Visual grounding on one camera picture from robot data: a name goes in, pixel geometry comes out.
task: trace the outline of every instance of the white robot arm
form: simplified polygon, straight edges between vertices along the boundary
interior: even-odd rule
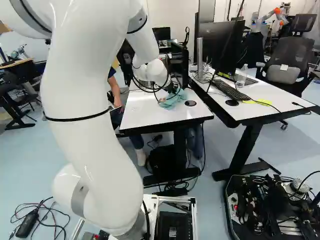
[[[262,23],[271,18],[272,15],[276,15],[276,19],[280,20],[280,25],[286,25],[289,23],[289,21],[286,19],[286,17],[281,13],[281,9],[276,7],[275,9],[273,9],[272,11],[270,11],[268,14],[260,17],[259,19],[256,20],[256,27],[252,29],[252,31],[254,33],[259,33],[261,32],[261,26]]]
[[[106,111],[105,79],[127,38],[136,52],[133,67],[143,69],[139,75],[158,85],[166,81],[142,4],[6,0],[0,15],[24,36],[52,39],[41,98],[56,141],[70,162],[53,181],[54,199],[118,239],[140,239],[143,184],[115,136]]]

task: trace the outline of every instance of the white sneaker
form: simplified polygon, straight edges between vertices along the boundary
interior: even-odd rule
[[[136,153],[136,158],[138,159],[138,165],[140,167],[143,167],[146,164],[146,159],[147,159],[144,149],[143,148],[136,149],[135,153]]]

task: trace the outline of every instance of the water bottle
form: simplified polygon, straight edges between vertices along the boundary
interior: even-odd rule
[[[243,67],[240,69],[240,73],[237,75],[236,79],[236,87],[242,88],[245,86],[246,79],[247,79],[247,70],[248,70],[248,64],[244,64]]]

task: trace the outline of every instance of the jeans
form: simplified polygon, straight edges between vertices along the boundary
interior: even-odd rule
[[[123,112],[119,112],[117,114],[111,115],[111,122],[113,125],[113,129],[116,129],[118,126],[121,125],[123,116],[124,116]],[[133,147],[135,149],[142,149],[145,145],[144,139],[142,138],[141,135],[129,136],[129,139],[131,140]]]
[[[192,150],[196,159],[201,159],[204,154],[204,139],[201,125],[191,127],[185,131],[187,148]]]

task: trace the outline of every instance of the teal cloth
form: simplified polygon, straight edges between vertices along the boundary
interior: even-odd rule
[[[178,93],[176,96],[175,93],[169,93],[165,98],[166,101],[159,102],[159,106],[165,109],[173,109],[177,103],[187,100],[186,92],[182,88],[176,90]]]

